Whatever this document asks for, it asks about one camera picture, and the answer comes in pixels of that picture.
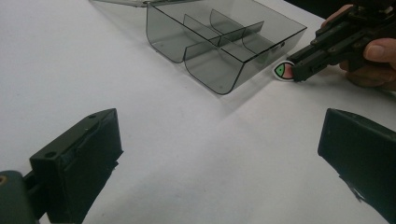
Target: screw hole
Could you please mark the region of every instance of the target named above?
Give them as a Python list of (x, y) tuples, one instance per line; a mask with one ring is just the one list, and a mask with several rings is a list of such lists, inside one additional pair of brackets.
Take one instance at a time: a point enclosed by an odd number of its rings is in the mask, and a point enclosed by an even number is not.
[(56, 152), (49, 152), (49, 153), (46, 153), (46, 155), (44, 156), (45, 158), (52, 158), (52, 157), (54, 157), (56, 155)]
[(6, 184), (7, 177), (5, 175), (0, 175), (0, 186)]

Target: green triangle sticker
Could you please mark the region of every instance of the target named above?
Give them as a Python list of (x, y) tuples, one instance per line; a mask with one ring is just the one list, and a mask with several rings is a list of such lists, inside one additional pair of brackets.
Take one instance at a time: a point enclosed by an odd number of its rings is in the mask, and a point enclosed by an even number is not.
[(283, 77), (283, 75), (285, 74), (285, 64), (282, 63), (278, 67), (276, 67), (275, 72), (277, 76)]

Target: hand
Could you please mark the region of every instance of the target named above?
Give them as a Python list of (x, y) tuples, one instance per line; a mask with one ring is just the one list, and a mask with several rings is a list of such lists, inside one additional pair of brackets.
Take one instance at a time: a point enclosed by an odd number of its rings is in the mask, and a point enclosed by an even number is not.
[[(343, 6), (322, 23), (324, 26), (351, 5)], [(396, 91), (396, 39), (382, 38), (370, 42), (363, 57), (381, 65), (366, 64), (355, 72), (348, 72), (347, 62), (340, 63), (341, 69), (346, 71), (346, 78), (361, 87), (378, 87), (387, 91)]]

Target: finger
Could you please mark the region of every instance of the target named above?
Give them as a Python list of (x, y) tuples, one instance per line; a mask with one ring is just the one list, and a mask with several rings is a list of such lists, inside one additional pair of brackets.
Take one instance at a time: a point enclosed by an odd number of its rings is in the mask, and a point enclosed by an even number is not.
[(343, 11), (347, 10), (348, 8), (352, 7), (353, 5), (344, 5), (343, 7), (341, 7), (340, 9), (338, 9), (338, 11), (334, 12), (329, 18), (326, 19), (326, 21), (324, 21), (321, 25), (320, 28), (323, 28), (323, 26), (325, 26), (327, 24), (328, 21), (334, 19), (335, 17), (337, 17), (338, 15), (340, 15)]
[(391, 82), (396, 80), (396, 71), (389, 66), (384, 67), (366, 64), (362, 68), (350, 74), (356, 77), (368, 78), (383, 82)]
[(343, 61), (340, 63), (340, 68), (344, 71), (347, 71), (349, 67), (348, 61)]
[(384, 83), (384, 85), (381, 86), (381, 89), (386, 91), (396, 91), (396, 81)]
[(367, 77), (356, 76), (352, 73), (346, 73), (346, 78), (360, 87), (379, 87), (382, 86), (385, 82), (381, 80), (373, 80)]
[(378, 63), (390, 63), (396, 69), (396, 39), (382, 38), (370, 42), (364, 50), (364, 58)]

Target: white surface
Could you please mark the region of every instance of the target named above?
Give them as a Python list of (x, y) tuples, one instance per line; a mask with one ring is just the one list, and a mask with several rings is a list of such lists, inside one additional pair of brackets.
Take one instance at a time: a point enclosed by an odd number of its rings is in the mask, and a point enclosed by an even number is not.
[[(262, 2), (309, 27), (297, 49), (322, 22)], [(116, 107), (125, 152), (84, 223), (387, 223), (317, 148), (329, 107), (396, 130), (393, 94), (330, 67), (299, 84), (267, 69), (218, 96), (149, 46), (145, 15), (86, 0), (0, 1), (0, 170), (25, 175), (40, 148)]]

